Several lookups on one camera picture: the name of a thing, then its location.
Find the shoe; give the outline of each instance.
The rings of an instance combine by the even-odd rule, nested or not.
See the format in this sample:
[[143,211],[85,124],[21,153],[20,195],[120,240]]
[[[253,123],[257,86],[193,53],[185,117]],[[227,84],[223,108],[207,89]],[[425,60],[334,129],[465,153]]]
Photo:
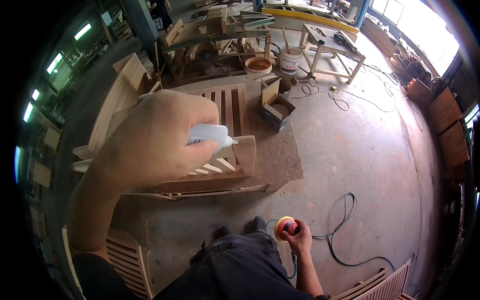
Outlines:
[[227,225],[225,225],[225,226],[222,227],[222,237],[224,237],[228,234],[232,234],[232,229],[230,227],[228,227]]
[[265,233],[265,227],[267,226],[267,221],[261,216],[256,216],[253,219],[253,223],[255,224],[255,232]]

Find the white plastic bottle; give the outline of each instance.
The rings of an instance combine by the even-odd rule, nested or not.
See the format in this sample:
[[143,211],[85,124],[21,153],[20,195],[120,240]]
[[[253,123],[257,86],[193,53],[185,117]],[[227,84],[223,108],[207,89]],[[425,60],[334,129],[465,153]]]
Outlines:
[[239,143],[228,136],[226,126],[200,123],[190,130],[187,146],[204,140],[212,140],[218,143],[219,146],[215,153],[223,147],[230,147],[232,144]]

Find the plastic bucket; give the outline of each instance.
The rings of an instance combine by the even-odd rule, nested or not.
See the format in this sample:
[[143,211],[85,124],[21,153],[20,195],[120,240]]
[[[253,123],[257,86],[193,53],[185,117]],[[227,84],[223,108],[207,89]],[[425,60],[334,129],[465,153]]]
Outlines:
[[283,74],[293,75],[297,72],[299,61],[301,58],[301,51],[297,47],[289,47],[290,54],[287,49],[283,48],[280,54],[280,71]]
[[252,57],[245,62],[247,74],[268,74],[272,71],[272,63],[263,57]]

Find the hand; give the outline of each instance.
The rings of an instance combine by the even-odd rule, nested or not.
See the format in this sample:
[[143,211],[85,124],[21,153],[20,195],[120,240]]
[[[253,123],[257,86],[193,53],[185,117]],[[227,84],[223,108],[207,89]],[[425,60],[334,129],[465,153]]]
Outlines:
[[151,94],[103,145],[91,172],[122,191],[185,176],[206,164],[218,148],[214,141],[186,146],[190,129],[199,123],[218,124],[214,102],[170,90]]
[[290,248],[296,255],[310,254],[312,247],[312,233],[307,223],[303,220],[295,220],[300,225],[300,232],[294,236],[289,235],[286,231],[280,232],[280,237],[287,240]]

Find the red sander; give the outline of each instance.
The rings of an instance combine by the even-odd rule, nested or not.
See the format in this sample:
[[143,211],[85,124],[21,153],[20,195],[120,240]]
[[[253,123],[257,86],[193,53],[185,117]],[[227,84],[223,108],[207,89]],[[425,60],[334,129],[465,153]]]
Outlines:
[[275,237],[278,241],[286,242],[286,240],[280,237],[280,232],[282,231],[286,231],[289,235],[294,236],[300,232],[300,225],[292,217],[285,216],[280,218],[275,224]]

